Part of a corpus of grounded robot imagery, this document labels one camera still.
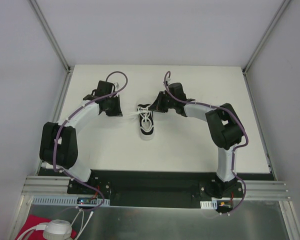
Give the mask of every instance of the metal surface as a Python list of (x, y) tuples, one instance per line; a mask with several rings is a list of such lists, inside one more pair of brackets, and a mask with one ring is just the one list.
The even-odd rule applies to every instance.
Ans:
[(258, 56), (259, 52), (263, 48), (263, 46), (266, 43), (267, 39), (269, 38), (270, 34), (274, 30), (275, 26), (277, 25), (277, 23), (279, 22), (279, 20), (281, 19), (282, 15), (284, 14), (284, 12), (286, 11), (287, 7), (289, 6), (289, 4), (291, 2), (292, 2), (292, 0), (283, 0), (283, 2), (281, 3), (281, 5), (278, 8), (278, 10), (276, 11), (273, 19), (271, 20), (269, 26), (267, 27), (265, 33), (263, 34), (261, 40), (259, 41), (259, 43), (257, 44), (255, 50), (253, 51), (253, 54), (250, 57), (247, 65), (243, 69), (244, 74), (247, 74), (247, 72), (251, 68), (251, 66), (254, 63), (254, 61), (255, 61), (256, 57)]
[[(34, 205), (30, 213), (72, 222), (77, 209)], [(78, 231), (81, 217), (73, 229)], [(85, 240), (286, 240), (288, 234), (278, 202), (245, 201), (230, 216), (214, 210), (101, 207), (80, 239)]]
[(252, 110), (253, 110), (253, 113), (254, 113), (255, 122), (256, 122), (256, 125), (257, 125), (258, 130), (259, 130), (260, 139), (261, 139), (262, 146), (263, 146), (263, 149), (264, 149), (264, 154), (266, 155), (266, 161), (267, 161), (267, 163), (268, 163), (268, 165), (270, 167), (270, 172), (273, 174), (273, 176), (274, 176), (275, 179), (278, 179), (277, 175), (276, 175), (276, 171), (274, 170), (274, 166), (271, 163), (271, 159), (270, 159), (270, 156), (269, 156), (269, 151), (268, 151), (268, 148), (267, 148), (267, 145), (266, 145), (266, 141), (265, 141), (265, 136), (264, 136), (264, 133), (263, 133), (261, 125), (260, 125), (260, 120), (259, 120), (259, 116), (258, 116), (258, 110), (257, 110), (256, 104), (255, 104), (254, 96), (252, 94), (252, 91), (250, 89), (247, 76), (245, 74), (243, 74), (243, 78), (244, 78), (244, 81), (245, 81), (246, 90), (247, 90), (249, 98), (250, 98)]
[(28, 0), (31, 8), (33, 9), (37, 19), (39, 20), (40, 25), (42, 26), (42, 29), (46, 35), (46, 37), (48, 38), (49, 42), (51, 43), (51, 46), (53, 48), (53, 50), (55, 51), (57, 57), (59, 58), (60, 62), (62, 63), (64, 69), (66, 71), (68, 71), (70, 69), (70, 66), (64, 56), (64, 54), (62, 53), (59, 44), (56, 41), (56, 38), (54, 36), (54, 34), (52, 33), (48, 22), (43, 14), (43, 12), (40, 9), (40, 6), (38, 5), (36, 0)]
[[(67, 194), (69, 177), (28, 176), (22, 195), (31, 196), (78, 196)], [(245, 181), (246, 200), (250, 201), (289, 201), (290, 192), (283, 181)]]
[(300, 224), (296, 218), (295, 209), (291, 201), (279, 201), (285, 227), (290, 240), (300, 240)]

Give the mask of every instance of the sneaker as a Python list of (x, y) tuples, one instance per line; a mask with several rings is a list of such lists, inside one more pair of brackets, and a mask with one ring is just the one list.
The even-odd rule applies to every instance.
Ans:
[(151, 140), (154, 138), (154, 113), (148, 108), (151, 104), (138, 104), (136, 110), (139, 117), (140, 138)]

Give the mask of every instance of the white table surface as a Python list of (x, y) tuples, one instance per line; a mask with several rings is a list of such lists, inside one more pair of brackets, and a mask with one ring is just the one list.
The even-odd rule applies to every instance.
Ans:
[[(127, 74), (129, 83), (120, 93), (124, 117), (108, 117), (103, 112), (78, 135), (81, 161), (94, 170), (215, 172), (218, 151), (208, 124), (183, 117), (171, 109), (154, 113), (154, 138), (139, 137), (138, 120), (128, 116), (137, 102), (152, 103), (164, 90), (163, 78), (171, 71), (171, 82), (180, 82), (187, 98), (212, 105), (232, 104), (249, 136), (249, 145), (237, 151), (239, 173), (269, 173), (246, 84), (240, 67), (166, 65), (76, 65), (60, 119), (69, 116), (82, 98), (113, 71)], [(124, 84), (115, 74), (110, 82)]]

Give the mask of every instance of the white wall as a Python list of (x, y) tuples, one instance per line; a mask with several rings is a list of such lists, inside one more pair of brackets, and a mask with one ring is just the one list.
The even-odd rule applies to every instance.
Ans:
[(0, 240), (7, 239), (65, 71), (25, 0), (0, 0)]
[(38, 0), (75, 64), (241, 66), (282, 0)]
[(300, 220), (300, 0), (292, 1), (248, 72), (271, 162)]

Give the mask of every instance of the metal frame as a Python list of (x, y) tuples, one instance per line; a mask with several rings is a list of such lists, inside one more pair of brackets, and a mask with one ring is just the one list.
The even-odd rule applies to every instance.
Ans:
[(47, 37), (47, 39), (51, 43), (51, 46), (52, 46), (53, 50), (55, 51), (57, 57), (59, 58), (60, 62), (62, 63), (64, 69), (66, 71), (69, 71), (70, 66), (69, 66), (64, 54), (62, 53), (62, 51), (60, 49), (60, 46), (59, 46), (53, 32), (51, 31), (43, 12), (40, 9), (39, 4), (37, 3), (36, 0), (28, 0), (28, 2), (30, 4), (32, 10), (34, 11), (35, 16), (37, 17), (37, 19), (38, 19), (38, 21), (39, 21), (46, 37)]
[[(60, 49), (58, 42), (54, 34), (52, 33), (48, 22), (40, 9), (36, 0), (28, 0), (31, 8), (33, 9), (37, 19), (42, 26), (44, 33), (46, 34), (47, 39), (51, 43), (52, 48), (54, 49), (55, 53), (57, 54), (60, 62), (62, 63), (64, 69), (67, 71), (67, 76), (63, 82), (63, 86), (59, 93), (59, 97), (57, 100), (57, 104), (53, 111), (53, 121), (57, 121), (60, 117), (61, 110), (64, 104), (64, 100), (67, 94), (68, 86), (70, 84), (71, 76), (73, 68), (71, 68)], [(267, 42), (269, 36), (271, 35), (272, 31), (274, 30), (275, 26), (281, 19), (282, 15), (286, 11), (289, 4), (292, 0), (283, 0), (280, 7), (278, 8), (277, 12), (275, 13), (273, 19), (271, 20), (269, 26), (267, 27), (265, 33), (263, 34), (262, 38), (260, 39), (257, 47), (253, 51), (248, 63), (246, 64), (245, 68), (243, 69), (243, 75), (247, 86), (247, 91), (251, 100), (251, 105), (255, 114), (255, 119), (258, 125), (258, 129), (260, 132), (260, 137), (262, 140), (262, 144), (265, 150), (267, 157), (268, 150), (265, 144), (265, 140), (263, 137), (262, 129), (260, 127), (259, 119), (258, 119), (258, 112), (256, 110), (256, 106), (254, 103), (254, 99), (249, 87), (249, 82), (247, 81), (246, 75), (249, 69), (251, 68), (252, 64), (254, 63), (256, 57), (263, 49), (263, 46)], [(274, 177), (276, 177), (276, 171), (272, 168), (272, 173)], [(68, 188), (68, 177), (60, 177), (60, 176), (28, 176), (25, 181), (24, 188), (21, 193), (21, 198), (19, 200), (18, 207), (15, 211), (15, 215), (13, 218), (13, 223), (11, 225), (11, 229), (9, 231), (8, 239), (14, 239), (17, 235), (19, 229), (24, 224), (25, 220), (27, 219), (31, 204), (33, 203), (33, 199), (37, 198), (38, 196), (48, 195), (48, 196), (62, 196), (64, 198), (68, 198), (70, 195), (67, 194)], [(298, 220), (295, 215), (293, 203), (291, 202), (290, 192), (287, 189), (287, 186), (282, 181), (246, 181), (247, 183), (247, 195), (246, 200), (250, 201), (279, 201), (282, 215), (284, 218), (284, 222), (286, 225), (286, 229), (291, 240), (299, 240), (300, 239), (300, 226)]]
[[(67, 194), (70, 178), (67, 176), (28, 176), (22, 189), (23, 196), (85, 197)], [(290, 201), (291, 195), (283, 181), (246, 180), (245, 201)]]
[(279, 20), (281, 19), (281, 17), (285, 13), (287, 7), (289, 6), (289, 4), (291, 2), (292, 2), (292, 0), (283, 0), (282, 1), (280, 7), (276, 11), (276, 13), (275, 13), (274, 17), (272, 18), (270, 24), (266, 28), (266, 30), (265, 30), (263, 36), (261, 37), (259, 43), (257, 44), (256, 48), (254, 49), (254, 51), (253, 51), (253, 53), (252, 53), (252, 55), (251, 55), (248, 63), (243, 68), (243, 74), (244, 75), (246, 75), (247, 72), (249, 71), (249, 69), (251, 68), (251, 66), (254, 63), (255, 59), (257, 58), (258, 54), (262, 50), (262, 48), (265, 45), (265, 43), (267, 42), (269, 36), (271, 35), (271, 33), (273, 32), (273, 30), (275, 29), (276, 25), (278, 24)]

